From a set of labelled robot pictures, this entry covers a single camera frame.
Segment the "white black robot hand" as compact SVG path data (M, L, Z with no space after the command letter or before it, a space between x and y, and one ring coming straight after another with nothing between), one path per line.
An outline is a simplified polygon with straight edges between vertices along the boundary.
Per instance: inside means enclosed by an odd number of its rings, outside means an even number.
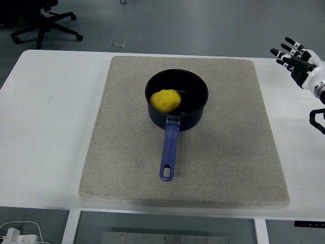
M288 44L281 44L286 51L272 48L270 52L276 57L276 63L285 67L301 89L314 90L319 79L324 80L324 61L311 49L286 37Z

